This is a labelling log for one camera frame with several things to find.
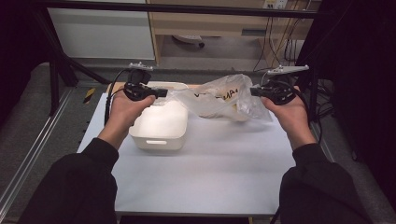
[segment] black jacket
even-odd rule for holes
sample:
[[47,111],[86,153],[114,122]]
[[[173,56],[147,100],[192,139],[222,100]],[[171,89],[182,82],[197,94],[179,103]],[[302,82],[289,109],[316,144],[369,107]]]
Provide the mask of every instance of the black jacket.
[[[56,161],[38,186],[19,223],[117,223],[117,184],[111,170],[119,157],[94,138],[80,154]],[[371,223],[350,175],[327,161],[317,144],[293,152],[296,167],[283,176],[280,219],[288,223]]]

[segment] right hand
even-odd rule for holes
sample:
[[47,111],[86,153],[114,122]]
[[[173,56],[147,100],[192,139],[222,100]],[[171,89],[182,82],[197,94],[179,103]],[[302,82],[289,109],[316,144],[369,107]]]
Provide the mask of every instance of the right hand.
[[119,91],[113,97],[110,117],[98,138],[107,141],[115,149],[119,149],[123,139],[128,135],[129,128],[134,125],[134,121],[154,101],[155,96],[150,95],[141,101],[134,102],[123,91]]
[[279,120],[288,135],[293,150],[306,144],[316,143],[316,139],[308,127],[308,117],[300,97],[296,96],[286,105],[275,105],[265,97],[261,99],[264,106],[272,111]]

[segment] vr controller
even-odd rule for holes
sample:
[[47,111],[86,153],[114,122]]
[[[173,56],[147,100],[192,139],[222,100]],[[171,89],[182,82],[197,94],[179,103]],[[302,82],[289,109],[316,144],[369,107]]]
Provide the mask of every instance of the vr controller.
[[146,86],[151,79],[151,75],[144,70],[133,70],[129,76],[128,81],[124,85],[125,95],[132,101],[141,101],[150,95],[158,97],[166,97],[168,90],[161,88],[150,88]]
[[285,105],[296,97],[288,83],[271,79],[260,87],[250,88],[250,94],[252,96],[266,97],[274,102],[275,105]]

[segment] plastic bag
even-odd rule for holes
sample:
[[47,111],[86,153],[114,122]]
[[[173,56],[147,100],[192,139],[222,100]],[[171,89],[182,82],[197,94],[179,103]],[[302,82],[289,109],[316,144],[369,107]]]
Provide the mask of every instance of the plastic bag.
[[253,118],[272,121],[260,98],[251,96],[250,87],[250,77],[230,75],[197,88],[170,91],[168,97],[206,119],[246,121]]

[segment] white tabletop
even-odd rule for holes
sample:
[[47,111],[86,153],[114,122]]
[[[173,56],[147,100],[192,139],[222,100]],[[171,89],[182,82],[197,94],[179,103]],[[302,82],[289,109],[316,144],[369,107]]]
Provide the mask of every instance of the white tabletop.
[[[78,152],[103,128],[103,94]],[[189,114],[186,143],[169,155],[139,149],[131,136],[112,174],[120,214],[260,216],[278,207],[282,175],[295,165],[277,119],[230,122]]]

